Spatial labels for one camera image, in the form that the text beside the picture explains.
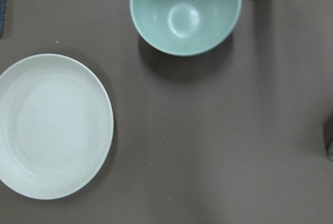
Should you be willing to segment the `metal scoop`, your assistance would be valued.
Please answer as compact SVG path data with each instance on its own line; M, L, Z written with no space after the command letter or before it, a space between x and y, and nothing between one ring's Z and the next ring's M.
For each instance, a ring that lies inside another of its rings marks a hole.
M331 142L331 144L329 144L327 147L327 156L330 161L333 162L333 142Z

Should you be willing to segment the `mint green bowl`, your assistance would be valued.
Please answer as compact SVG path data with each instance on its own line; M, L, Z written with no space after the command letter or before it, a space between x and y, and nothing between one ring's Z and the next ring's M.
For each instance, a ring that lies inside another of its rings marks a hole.
M173 56L203 54L234 30L242 0L130 0L139 35L153 48Z

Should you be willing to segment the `cream round plate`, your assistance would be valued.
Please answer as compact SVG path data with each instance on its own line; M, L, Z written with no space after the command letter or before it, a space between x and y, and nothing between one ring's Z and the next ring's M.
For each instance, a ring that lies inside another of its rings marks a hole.
M1 181L21 195L53 200L83 188L113 130L109 96L82 63L39 54L1 74Z

